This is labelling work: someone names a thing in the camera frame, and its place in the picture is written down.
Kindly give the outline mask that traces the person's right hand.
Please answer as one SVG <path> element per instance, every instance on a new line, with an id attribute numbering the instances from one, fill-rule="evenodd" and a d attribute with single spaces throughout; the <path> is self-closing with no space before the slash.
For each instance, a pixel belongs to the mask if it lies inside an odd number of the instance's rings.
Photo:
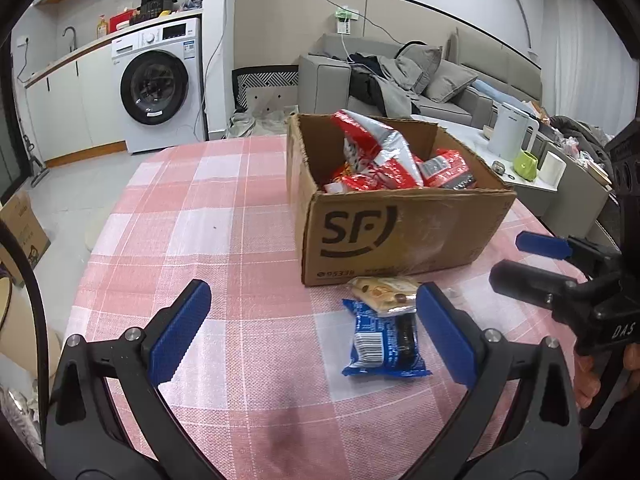
<path id="1" fill-rule="evenodd" d="M 600 391 L 601 382 L 594 372 L 594 359 L 592 356 L 574 355 L 575 375 L 574 393 L 577 405 L 580 408 L 588 408 L 596 394 Z M 630 344 L 624 353 L 624 369 L 630 376 L 623 396 L 629 396 L 639 388 L 640 384 L 640 356 L 639 345 Z"/>

